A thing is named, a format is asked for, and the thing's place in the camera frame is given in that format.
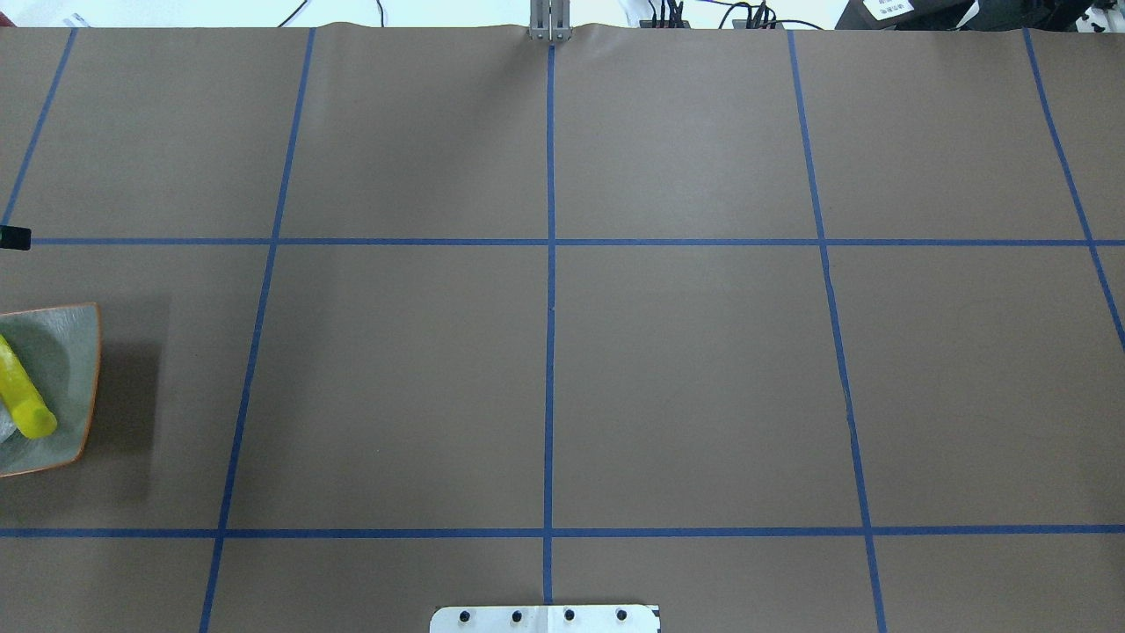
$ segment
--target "blue grid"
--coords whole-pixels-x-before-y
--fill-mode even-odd
[[[70,57],[78,34],[72,28],[63,49],[51,88],[44,100],[43,108],[35,124],[35,129],[28,143],[27,151],[20,164],[11,195],[4,208],[2,223],[8,223],[15,211],[16,202],[24,178],[32,163],[35,147],[43,126],[51,110],[52,101],[63,76],[66,61]],[[871,523],[866,488],[863,476],[860,437],[856,431],[855,415],[852,406],[850,385],[847,374],[847,360],[844,338],[840,333],[839,316],[836,306],[836,295],[831,280],[829,248],[847,246],[1071,246],[1086,247],[1090,252],[1095,272],[1105,295],[1110,318],[1117,332],[1123,350],[1125,350],[1125,328],[1109,287],[1098,248],[1106,246],[1125,246],[1125,239],[1097,239],[1087,219],[1078,188],[1071,174],[1066,154],[1060,141],[1046,90],[1035,55],[1030,33],[1024,30],[1028,62],[1035,80],[1036,89],[1043,107],[1043,114],[1059,155],[1060,165],[1070,189],[1076,212],[1084,234],[1081,239],[989,239],[989,238],[832,238],[825,234],[824,218],[820,208],[820,197],[817,187],[816,165],[806,116],[804,97],[801,88],[800,64],[793,33],[788,33],[790,58],[792,64],[793,84],[798,115],[801,127],[801,138],[804,148],[808,170],[809,192],[817,226],[816,238],[559,238],[556,235],[555,223],[555,47],[547,52],[547,238],[411,238],[411,237],[282,237],[281,221],[285,214],[286,193],[292,159],[296,150],[300,114],[304,103],[305,88],[316,29],[308,30],[305,47],[304,65],[300,83],[294,108],[292,125],[286,152],[278,202],[274,211],[273,228],[269,237],[36,237],[35,242],[43,245],[268,245],[266,270],[258,302],[258,314],[251,340],[250,354],[246,362],[246,373],[242,390],[242,399],[235,423],[234,440],[231,447],[231,459],[223,491],[218,525],[215,530],[174,530],[174,528],[0,528],[0,539],[196,539],[214,540],[212,567],[208,575],[207,590],[200,616],[200,632],[209,627],[212,607],[218,584],[223,548],[226,540],[245,539],[367,539],[367,540],[426,540],[426,539],[536,539],[542,541],[543,548],[543,599],[552,602],[551,545],[555,539],[781,539],[781,537],[863,537],[867,554],[871,577],[872,598],[880,633],[888,630],[882,604],[882,591],[879,580],[879,566],[875,554],[875,536],[942,536],[942,535],[1023,535],[1023,534],[1125,534],[1125,524],[1052,524],[1052,525],[952,525],[952,526],[876,526]],[[543,527],[541,528],[435,528],[435,530],[237,530],[228,528],[227,521],[231,500],[237,472],[238,455],[242,447],[242,435],[245,428],[250,392],[258,361],[258,350],[261,343],[262,323],[269,301],[270,282],[273,273],[273,262],[278,246],[298,245],[458,245],[458,246],[546,246],[548,256],[547,282],[547,319],[546,319],[546,394],[544,394],[544,434],[543,434]],[[837,368],[840,387],[846,406],[846,418],[852,444],[853,470],[856,482],[857,500],[862,519],[861,526],[829,527],[699,527],[699,528],[556,528],[554,526],[552,488],[554,488],[554,405],[555,405],[555,298],[556,298],[556,251],[557,247],[577,246],[817,246],[820,251],[821,266],[825,278],[825,291],[832,328],[832,340],[836,349]]]

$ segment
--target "yellow object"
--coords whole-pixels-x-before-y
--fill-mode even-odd
[[[16,428],[28,440],[46,437],[58,428],[58,421],[52,414],[39,390],[24,370],[8,342],[0,336],[0,400],[11,414]]]

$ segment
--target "gray plate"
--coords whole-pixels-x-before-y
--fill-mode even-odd
[[[63,467],[82,456],[90,435],[101,364],[101,322],[96,302],[0,315],[0,335],[58,418],[58,429],[30,441],[7,433],[0,414],[0,477]]]

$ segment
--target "wire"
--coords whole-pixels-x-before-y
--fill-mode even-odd
[[[302,0],[300,6],[297,7],[296,9],[294,9],[292,12],[289,13],[288,18],[281,20],[281,24],[278,25],[278,28],[281,28],[282,26],[289,24],[289,20],[291,20],[294,16],[296,16],[297,13],[299,13],[300,10],[305,8],[305,4],[308,4],[308,0]]]
[[[759,25],[758,28],[772,28],[774,25],[778,25],[778,24],[803,24],[804,26],[811,26],[812,28],[814,28],[817,30],[824,30],[824,28],[821,28],[821,27],[819,27],[819,26],[817,26],[817,25],[814,25],[812,22],[807,22],[804,20],[770,20],[767,22],[763,22],[762,25]]]
[[[754,13],[754,7],[752,7],[749,2],[735,2],[734,4],[730,4],[727,12],[722,15],[722,20],[719,21],[719,28],[722,28],[722,25],[727,24],[727,18],[730,17],[730,12],[739,7],[746,8],[746,20],[749,21],[750,16]]]

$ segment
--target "white bracket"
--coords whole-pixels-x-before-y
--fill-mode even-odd
[[[551,44],[570,39],[570,0],[531,0],[528,35],[537,42]]]
[[[660,608],[645,605],[444,607],[430,633],[660,633]]]

